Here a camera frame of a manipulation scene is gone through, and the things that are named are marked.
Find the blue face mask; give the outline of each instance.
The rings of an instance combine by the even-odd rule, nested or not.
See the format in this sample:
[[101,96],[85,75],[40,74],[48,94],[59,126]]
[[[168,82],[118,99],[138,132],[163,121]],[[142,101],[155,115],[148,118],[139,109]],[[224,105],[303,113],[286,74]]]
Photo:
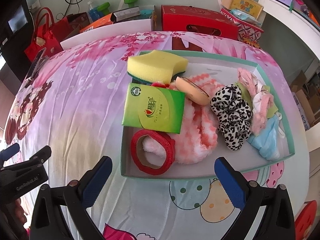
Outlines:
[[261,130],[258,136],[251,134],[247,139],[253,147],[259,150],[259,153],[268,161],[276,161],[279,157],[277,147],[278,133],[281,138],[285,137],[284,132],[279,128],[279,120],[282,115],[276,113],[272,118],[268,119],[265,129]]

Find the green cloth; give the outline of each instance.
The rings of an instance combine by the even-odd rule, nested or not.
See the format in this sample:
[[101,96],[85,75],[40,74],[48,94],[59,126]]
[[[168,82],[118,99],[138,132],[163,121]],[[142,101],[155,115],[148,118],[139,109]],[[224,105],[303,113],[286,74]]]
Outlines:
[[247,90],[246,87],[245,87],[243,84],[241,84],[240,82],[236,82],[235,85],[236,85],[238,88],[240,88],[240,90],[241,90],[241,98],[248,103],[248,105],[250,106],[250,109],[251,109],[251,111],[252,111],[252,110],[253,110],[252,99],[251,99],[251,96],[250,96],[248,90]]
[[[269,86],[264,85],[263,88],[268,90],[268,92],[270,92],[270,87]],[[273,117],[275,115],[276,111],[278,111],[278,110],[279,110],[278,107],[273,102],[273,105],[268,109],[267,118],[269,119],[269,118]]]

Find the red handbag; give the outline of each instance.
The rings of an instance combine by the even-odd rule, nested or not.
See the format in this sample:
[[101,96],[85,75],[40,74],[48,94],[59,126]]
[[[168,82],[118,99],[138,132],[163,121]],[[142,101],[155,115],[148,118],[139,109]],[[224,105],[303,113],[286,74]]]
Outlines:
[[[46,9],[48,12],[39,18],[40,12],[43,9]],[[44,17],[46,18],[45,24],[39,26]],[[50,9],[43,7],[36,17],[35,31],[32,35],[31,44],[24,52],[31,62],[35,59],[39,50],[43,48],[47,48],[44,56],[51,57],[63,51],[60,42],[63,41],[72,31],[73,28],[69,25],[67,17],[63,17],[55,23]]]

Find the geometric patterned box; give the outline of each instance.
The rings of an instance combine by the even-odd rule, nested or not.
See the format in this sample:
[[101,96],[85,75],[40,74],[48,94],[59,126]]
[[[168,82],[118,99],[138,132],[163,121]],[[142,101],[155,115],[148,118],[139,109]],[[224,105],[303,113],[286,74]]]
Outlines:
[[263,30],[255,25],[240,20],[236,16],[232,15],[228,10],[222,8],[220,13],[231,20],[234,24],[239,27],[238,40],[243,41],[243,38],[247,38],[252,42],[258,43]]

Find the blue gripper pad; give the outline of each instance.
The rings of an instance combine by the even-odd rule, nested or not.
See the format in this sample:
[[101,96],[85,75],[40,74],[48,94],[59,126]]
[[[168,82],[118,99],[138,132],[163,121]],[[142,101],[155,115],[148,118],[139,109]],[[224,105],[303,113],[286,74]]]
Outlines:
[[109,178],[112,171],[112,160],[103,156],[97,165],[90,171],[94,172],[87,186],[82,191],[82,206],[92,207],[97,200],[100,191]]
[[0,152],[0,160],[7,161],[20,151],[19,143],[12,144]]
[[246,194],[234,177],[235,170],[221,157],[214,162],[214,171],[233,206],[242,211],[246,203]]

